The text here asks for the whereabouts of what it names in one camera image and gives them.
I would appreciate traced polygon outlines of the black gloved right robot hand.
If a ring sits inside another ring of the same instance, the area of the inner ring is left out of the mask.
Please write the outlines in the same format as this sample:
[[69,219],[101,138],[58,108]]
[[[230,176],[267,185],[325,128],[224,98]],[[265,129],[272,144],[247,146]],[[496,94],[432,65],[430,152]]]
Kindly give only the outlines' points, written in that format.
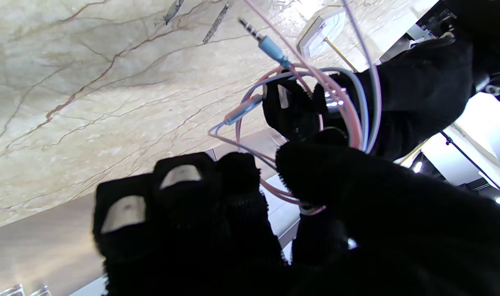
[[303,216],[282,255],[248,153],[159,160],[101,183],[109,296],[500,296],[500,204],[348,147],[286,143]]

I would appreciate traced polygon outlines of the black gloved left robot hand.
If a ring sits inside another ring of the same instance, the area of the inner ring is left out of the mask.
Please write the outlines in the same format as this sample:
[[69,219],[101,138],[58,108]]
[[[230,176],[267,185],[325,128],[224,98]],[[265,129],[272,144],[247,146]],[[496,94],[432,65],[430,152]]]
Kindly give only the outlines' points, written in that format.
[[[473,52],[472,42],[446,37],[419,43],[378,66],[382,110],[372,155],[400,159],[462,115],[474,95]],[[349,144],[346,124],[328,111],[320,85],[309,97],[295,81],[267,83],[263,114],[291,142]]]

